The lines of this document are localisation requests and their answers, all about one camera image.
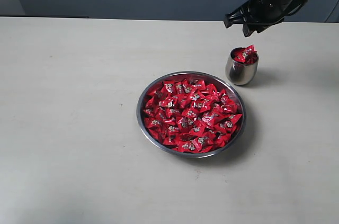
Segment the round steel plate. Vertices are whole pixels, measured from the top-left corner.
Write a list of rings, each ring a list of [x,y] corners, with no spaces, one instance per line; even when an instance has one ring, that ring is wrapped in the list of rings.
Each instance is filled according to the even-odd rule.
[[[194,79],[205,81],[206,90],[195,90]],[[176,94],[162,92],[163,81],[174,80]],[[217,155],[241,136],[246,125],[246,110],[236,90],[221,79],[197,71],[164,75],[142,92],[136,107],[137,122],[144,136],[159,149],[184,158]],[[216,123],[237,124],[234,133],[220,133]],[[197,153],[176,150],[181,141],[191,141]]]

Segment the red candy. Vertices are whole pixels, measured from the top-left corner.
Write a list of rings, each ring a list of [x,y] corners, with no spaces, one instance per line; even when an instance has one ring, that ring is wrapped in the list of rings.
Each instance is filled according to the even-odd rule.
[[[258,54],[254,45],[240,48],[234,52],[234,61],[241,64],[251,65],[258,61]]]
[[[181,153],[197,153],[198,150],[191,141],[181,141],[176,147],[176,150]]]
[[[163,81],[162,92],[168,95],[176,94],[175,81],[174,80]]]
[[[216,123],[214,129],[220,133],[234,133],[237,130],[237,124],[233,124],[231,121],[226,120],[224,122]]]
[[[195,90],[204,91],[206,90],[205,81],[202,79],[194,79],[191,81],[191,86]]]

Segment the stainless steel cup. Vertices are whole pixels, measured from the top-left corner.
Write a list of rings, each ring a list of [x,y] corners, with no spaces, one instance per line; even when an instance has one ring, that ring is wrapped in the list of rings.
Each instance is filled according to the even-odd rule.
[[[233,49],[227,59],[225,66],[225,74],[227,79],[235,85],[246,85],[253,80],[258,67],[258,58],[252,64],[244,64],[235,60],[236,52],[242,51],[244,48],[238,47]]]

